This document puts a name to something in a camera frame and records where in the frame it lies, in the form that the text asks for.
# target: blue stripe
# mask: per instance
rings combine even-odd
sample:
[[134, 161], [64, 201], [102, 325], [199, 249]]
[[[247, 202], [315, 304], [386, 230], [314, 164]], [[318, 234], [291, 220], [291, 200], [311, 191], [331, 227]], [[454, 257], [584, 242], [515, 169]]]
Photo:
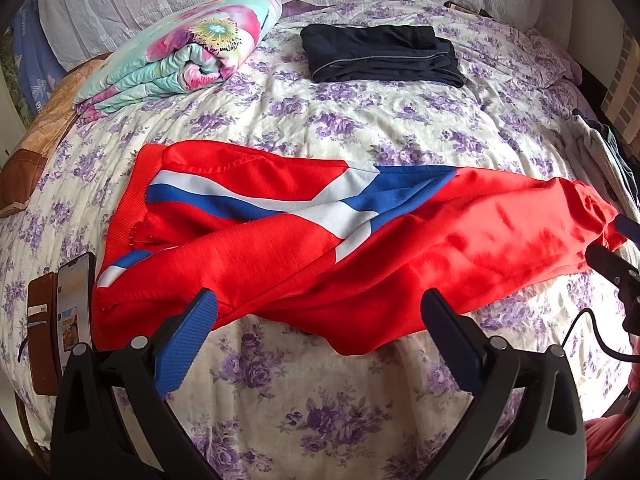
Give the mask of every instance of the blue stripe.
[[116, 267], [122, 267], [123, 269], [129, 269], [130, 266], [141, 262], [145, 258], [148, 258], [153, 253], [149, 251], [131, 251], [129, 254], [125, 254], [120, 259], [117, 259], [111, 265]]
[[183, 191], [169, 184], [153, 184], [146, 190], [146, 202], [155, 204], [159, 202], [181, 202], [193, 205], [198, 209], [219, 218], [233, 220], [257, 220], [282, 213], [271, 211], [249, 204], [237, 198], [217, 195], [199, 195]]
[[427, 202], [456, 174], [451, 166], [378, 166], [360, 195], [342, 200], [357, 211], [376, 211], [371, 231]]

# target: blue rubber pad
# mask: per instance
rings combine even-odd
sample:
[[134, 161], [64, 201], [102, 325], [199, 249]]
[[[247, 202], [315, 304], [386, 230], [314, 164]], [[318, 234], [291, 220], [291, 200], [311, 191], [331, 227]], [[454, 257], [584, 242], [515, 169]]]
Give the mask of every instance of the blue rubber pad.
[[420, 313], [422, 322], [460, 389], [474, 395], [479, 394], [483, 388], [482, 357], [462, 327], [465, 322], [470, 325], [475, 323], [471, 319], [457, 316], [449, 303], [434, 289], [427, 290], [422, 295]]
[[154, 383], [161, 397], [177, 390], [218, 318], [218, 298], [207, 290], [156, 357]]

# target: mattress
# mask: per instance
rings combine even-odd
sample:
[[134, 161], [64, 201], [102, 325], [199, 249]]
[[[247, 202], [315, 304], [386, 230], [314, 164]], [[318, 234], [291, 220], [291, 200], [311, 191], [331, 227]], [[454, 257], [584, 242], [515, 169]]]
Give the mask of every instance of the mattress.
[[[309, 23], [430, 24], [449, 38], [464, 88], [431, 82], [310, 81], [300, 30]], [[585, 108], [567, 54], [534, 33], [427, 0], [366, 0], [282, 20], [227, 82], [124, 108], [75, 126], [50, 158], [25, 213], [0, 220], [0, 366], [38, 423], [54, 399], [31, 387], [26, 335], [30, 280], [92, 250], [100, 262], [109, 219], [147, 142], [215, 139], [285, 156], [376, 164], [450, 164], [574, 178], [558, 131]], [[515, 348], [561, 342], [590, 306], [604, 340], [629, 352], [615, 288], [594, 272], [529, 286], [471, 316]], [[567, 353], [584, 418], [600, 416], [629, 366], [608, 358], [581, 321]], [[515, 392], [500, 424], [513, 420]], [[118, 401], [131, 421], [126, 395]], [[437, 452], [470, 402], [427, 332], [365, 356], [246, 316], [209, 334], [168, 403], [225, 479], [409, 479]], [[132, 426], [140, 453], [140, 428]]]

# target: phone screen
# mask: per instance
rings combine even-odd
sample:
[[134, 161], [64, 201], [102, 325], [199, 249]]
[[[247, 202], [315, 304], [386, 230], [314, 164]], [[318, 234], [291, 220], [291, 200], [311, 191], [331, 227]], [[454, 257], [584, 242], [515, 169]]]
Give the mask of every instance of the phone screen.
[[56, 322], [58, 353], [64, 373], [71, 349], [79, 342], [91, 346], [89, 294], [91, 293], [92, 255], [85, 253], [58, 271]]

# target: brown phone case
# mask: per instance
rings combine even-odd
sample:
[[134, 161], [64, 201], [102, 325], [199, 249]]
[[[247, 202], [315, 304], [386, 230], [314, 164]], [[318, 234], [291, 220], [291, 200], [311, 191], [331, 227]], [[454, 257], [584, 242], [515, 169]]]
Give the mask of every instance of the brown phone case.
[[55, 396], [60, 384], [60, 362], [56, 331], [58, 275], [50, 272], [29, 283], [27, 308], [47, 305], [44, 312], [27, 317], [27, 345], [33, 389], [39, 395]]

